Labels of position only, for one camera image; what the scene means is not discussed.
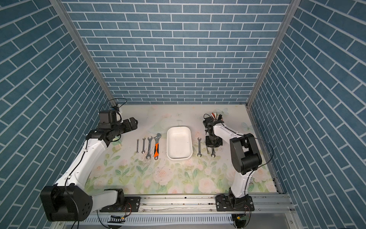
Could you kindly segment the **silver double open-end wrench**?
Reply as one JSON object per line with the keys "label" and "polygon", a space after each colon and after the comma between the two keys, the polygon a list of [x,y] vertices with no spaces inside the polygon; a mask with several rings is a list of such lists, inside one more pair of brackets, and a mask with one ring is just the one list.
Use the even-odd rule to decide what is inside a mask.
{"label": "silver double open-end wrench", "polygon": [[198,153],[197,153],[197,156],[198,157],[201,157],[202,156],[202,153],[201,153],[201,138],[200,137],[198,137],[197,138],[197,141],[198,141]]}

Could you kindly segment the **large silver open-end wrench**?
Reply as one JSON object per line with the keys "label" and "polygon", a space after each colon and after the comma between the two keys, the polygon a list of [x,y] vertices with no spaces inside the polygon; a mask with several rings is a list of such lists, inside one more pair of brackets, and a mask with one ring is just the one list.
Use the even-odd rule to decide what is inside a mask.
{"label": "large silver open-end wrench", "polygon": [[153,137],[148,138],[148,151],[146,155],[146,159],[151,159],[151,143],[152,143]]}

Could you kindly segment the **orange handled adjustable wrench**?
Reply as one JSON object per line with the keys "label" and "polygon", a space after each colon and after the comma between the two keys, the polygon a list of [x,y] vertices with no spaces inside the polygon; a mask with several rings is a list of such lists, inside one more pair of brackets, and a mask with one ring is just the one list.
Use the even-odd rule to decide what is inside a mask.
{"label": "orange handled adjustable wrench", "polygon": [[159,158],[159,139],[162,137],[161,133],[157,133],[157,135],[153,138],[155,140],[154,147],[154,159],[157,160]]}

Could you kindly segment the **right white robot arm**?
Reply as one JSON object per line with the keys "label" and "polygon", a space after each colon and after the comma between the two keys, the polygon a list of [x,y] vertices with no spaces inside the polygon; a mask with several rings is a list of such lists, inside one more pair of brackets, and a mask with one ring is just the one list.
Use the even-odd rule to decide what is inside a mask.
{"label": "right white robot arm", "polygon": [[205,117],[205,144],[214,152],[226,142],[230,147],[231,162],[236,170],[233,184],[229,189],[232,201],[242,200],[247,194],[249,180],[254,171],[262,165],[256,139],[253,134],[242,134],[230,129],[222,120]]}

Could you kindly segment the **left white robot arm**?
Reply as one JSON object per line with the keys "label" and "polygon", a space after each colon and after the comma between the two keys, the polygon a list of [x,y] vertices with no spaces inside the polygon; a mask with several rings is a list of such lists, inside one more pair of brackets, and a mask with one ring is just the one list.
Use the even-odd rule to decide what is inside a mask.
{"label": "left white robot arm", "polygon": [[91,212],[107,208],[124,210],[126,200],[122,189],[107,189],[90,196],[85,190],[86,181],[102,153],[122,134],[138,128],[131,117],[122,119],[116,110],[101,111],[97,129],[91,130],[78,156],[66,172],[52,186],[45,186],[40,194],[48,221],[83,221]]}

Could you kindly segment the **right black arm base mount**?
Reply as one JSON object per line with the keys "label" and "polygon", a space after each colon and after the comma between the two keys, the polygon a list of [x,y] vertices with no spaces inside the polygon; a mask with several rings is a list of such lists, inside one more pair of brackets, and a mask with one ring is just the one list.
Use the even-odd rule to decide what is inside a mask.
{"label": "right black arm base mount", "polygon": [[254,211],[254,203],[251,196],[246,195],[242,198],[236,198],[233,195],[217,195],[215,197],[216,210],[224,211]]}

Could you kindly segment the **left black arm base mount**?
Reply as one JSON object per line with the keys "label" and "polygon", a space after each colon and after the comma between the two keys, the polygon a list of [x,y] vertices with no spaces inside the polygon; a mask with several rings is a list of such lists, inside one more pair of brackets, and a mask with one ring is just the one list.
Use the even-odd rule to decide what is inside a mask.
{"label": "left black arm base mount", "polygon": [[127,196],[122,201],[117,201],[113,205],[109,205],[100,209],[100,212],[138,212],[140,208],[141,197],[140,196]]}

